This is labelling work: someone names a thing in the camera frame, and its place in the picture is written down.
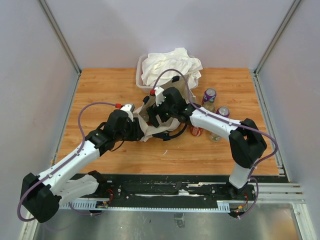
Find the beige canvas tote bag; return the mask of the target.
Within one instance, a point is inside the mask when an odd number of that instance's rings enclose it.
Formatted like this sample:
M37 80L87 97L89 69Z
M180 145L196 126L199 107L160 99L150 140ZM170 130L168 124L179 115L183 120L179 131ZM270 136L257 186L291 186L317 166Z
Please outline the beige canvas tote bag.
M175 76L169 82L160 87L162 87L164 90L170 87L175 87L179 90L180 94L186 101L186 107L182 112L182 114L186 117L186 123L180 123L176 118L173 117L171 117L167 122L161 122L160 118L157 116L156 118L159 121L160 126L154 127L153 125L149 124L147 108L156 103L155 97L151 96L149 93L149 95L143 99L142 106L133 113L134 117L138 117L140 127L144 132L144 137L141 139L141 141L144 142L152 137L160 138L163 141L171 140L181 135L187 126L191 124L190 116L195 108L190 104L189 100L195 102L196 97L187 88L184 78L182 76Z

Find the red coke can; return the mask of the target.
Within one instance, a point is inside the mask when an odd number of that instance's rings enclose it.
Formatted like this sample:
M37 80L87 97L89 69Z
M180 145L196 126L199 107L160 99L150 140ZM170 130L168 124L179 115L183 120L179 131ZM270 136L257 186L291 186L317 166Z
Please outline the red coke can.
M203 129L201 127L192 126L190 132L194 137L199 137L202 134Z

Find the purple fanta can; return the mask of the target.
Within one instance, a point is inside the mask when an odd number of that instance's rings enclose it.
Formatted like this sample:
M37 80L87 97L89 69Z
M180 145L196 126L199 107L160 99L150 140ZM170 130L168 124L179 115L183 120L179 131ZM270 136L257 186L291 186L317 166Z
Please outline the purple fanta can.
M217 96L217 91L214 88L207 88L204 91L203 98L201 104L203 105L204 103L208 101L215 101Z
M216 114L228 118L230 110L226 106L221 106L216 110Z

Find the chang soda water bottle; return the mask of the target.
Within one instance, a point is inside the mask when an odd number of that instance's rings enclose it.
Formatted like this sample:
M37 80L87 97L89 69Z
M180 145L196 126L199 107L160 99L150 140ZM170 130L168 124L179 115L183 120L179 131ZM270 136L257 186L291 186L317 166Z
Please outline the chang soda water bottle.
M209 137L213 142L219 142L222 138L220 135L213 133L213 132L210 134Z

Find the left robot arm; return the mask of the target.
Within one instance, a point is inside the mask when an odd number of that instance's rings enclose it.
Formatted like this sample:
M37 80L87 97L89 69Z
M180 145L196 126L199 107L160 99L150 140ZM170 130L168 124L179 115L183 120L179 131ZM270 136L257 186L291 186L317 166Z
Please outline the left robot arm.
M111 151L117 142L138 142L144 135L143 119L124 105L114 110L107 121L82 136L80 144L54 166L38 173L27 174L22 180L17 216L23 222L21 208L31 213L31 220L45 223L58 209L85 195L101 198L107 185L100 181L100 173L93 171L78 180L72 177L83 167Z

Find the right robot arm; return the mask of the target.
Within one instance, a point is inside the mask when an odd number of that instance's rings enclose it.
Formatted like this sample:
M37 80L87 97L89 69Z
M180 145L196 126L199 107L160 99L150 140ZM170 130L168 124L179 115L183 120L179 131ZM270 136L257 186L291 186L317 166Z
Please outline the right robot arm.
M199 127L228 140L235 165L226 184L226 193L232 200L244 195L254 163L267 149L262 132L253 120L239 121L210 112L190 100L186 101L175 87L153 89L143 103L148 122L154 127L174 118L182 124Z

